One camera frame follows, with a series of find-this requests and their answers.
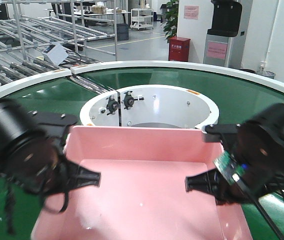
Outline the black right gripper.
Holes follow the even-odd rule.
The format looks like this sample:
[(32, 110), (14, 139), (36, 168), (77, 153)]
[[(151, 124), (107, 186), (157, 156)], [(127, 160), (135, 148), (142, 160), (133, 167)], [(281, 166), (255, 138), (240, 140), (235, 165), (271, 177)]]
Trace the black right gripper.
[(260, 198), (284, 189), (284, 103), (273, 104), (239, 124), (209, 124), (201, 128), (205, 143), (221, 143), (233, 172), (216, 170), (186, 176), (185, 191), (199, 191), (220, 201)]

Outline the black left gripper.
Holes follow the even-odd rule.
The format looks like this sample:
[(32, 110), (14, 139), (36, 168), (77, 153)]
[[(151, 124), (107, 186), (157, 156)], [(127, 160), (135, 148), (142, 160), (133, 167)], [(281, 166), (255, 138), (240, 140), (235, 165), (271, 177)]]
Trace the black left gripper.
[(59, 160), (57, 148), (63, 150), (77, 123), (72, 114), (27, 113), (16, 101), (0, 99), (0, 175), (35, 194), (99, 187), (100, 172)]

